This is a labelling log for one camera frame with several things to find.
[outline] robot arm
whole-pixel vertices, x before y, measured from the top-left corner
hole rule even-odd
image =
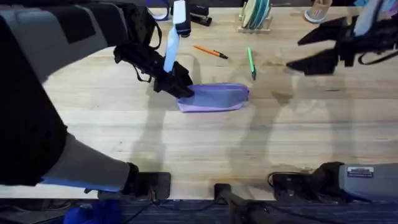
[[[167,197],[170,174],[140,175],[134,164],[112,159],[69,134],[42,83],[59,68],[110,46],[116,46],[116,62],[148,73],[155,79],[155,91],[177,98],[193,95],[187,87],[192,84],[188,70],[178,62],[171,71],[163,69],[164,57],[149,46],[157,24],[145,7],[41,2],[45,4],[0,10],[5,118],[0,184],[58,184],[133,196],[160,186],[156,197]]]
[[[330,75],[335,71],[339,60],[346,67],[354,65],[356,54],[362,54],[358,61],[362,65],[373,65],[398,55],[393,52],[373,62],[363,62],[369,52],[381,54],[394,50],[398,44],[398,16],[377,21],[384,0],[373,0],[359,16],[348,24],[345,17],[322,23],[318,28],[299,40],[299,45],[312,44],[325,40],[336,42],[333,49],[326,49],[313,56],[287,63],[291,69],[305,75]]]

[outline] orange pen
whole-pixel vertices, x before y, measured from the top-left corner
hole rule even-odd
[[[202,47],[202,46],[199,46],[199,45],[194,45],[193,47],[196,48],[196,49],[202,50],[204,52],[207,52],[209,54],[215,55],[217,57],[220,57],[220,58],[223,58],[223,59],[228,59],[228,57],[225,54],[221,53],[221,52],[218,52],[218,51],[215,51],[215,50],[210,50],[210,49],[207,49],[206,47]]]

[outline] wooden table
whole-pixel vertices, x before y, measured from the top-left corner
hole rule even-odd
[[[211,27],[192,24],[180,42],[178,61],[194,83],[243,83],[246,106],[225,113],[179,112],[175,99],[140,83],[132,66],[114,63],[105,49],[61,69],[45,89],[79,140],[142,171],[172,174],[171,198],[213,197],[227,182],[245,198],[273,199],[266,184],[272,171],[316,169],[330,161],[398,162],[398,60],[344,68],[332,77],[304,77],[285,63],[333,45],[298,47],[316,25],[305,8],[273,8],[272,33],[239,34],[239,9],[211,9]],[[331,8],[328,18],[359,9]],[[169,22],[161,22],[164,52]],[[229,60],[192,47],[215,49]],[[246,47],[257,68],[251,79]],[[83,189],[38,185],[1,187],[0,197],[94,198]]]

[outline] plate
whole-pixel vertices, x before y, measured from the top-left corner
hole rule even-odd
[[[264,15],[265,11],[266,11],[266,2],[265,2],[265,0],[259,0],[259,8],[256,11],[255,18],[253,19],[253,21],[251,21],[251,23],[249,25],[250,29],[257,28],[258,24],[260,24],[260,22],[261,22],[261,18]]]
[[[250,18],[254,13],[254,6],[256,5],[257,0],[248,0],[246,4],[246,8],[244,8],[244,17],[243,17],[243,27],[247,28]]]
[[[269,0],[265,0],[264,5],[266,6],[266,10],[264,11],[264,14],[262,15],[262,18],[260,20],[260,22],[257,24],[256,29],[259,29],[262,25],[262,23],[264,22],[264,19],[266,19],[266,17],[268,16],[269,13]]]

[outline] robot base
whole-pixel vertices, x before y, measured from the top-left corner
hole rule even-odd
[[[131,194],[98,191],[98,198],[120,200],[164,200],[170,197],[171,174],[168,172],[139,172],[134,178]]]

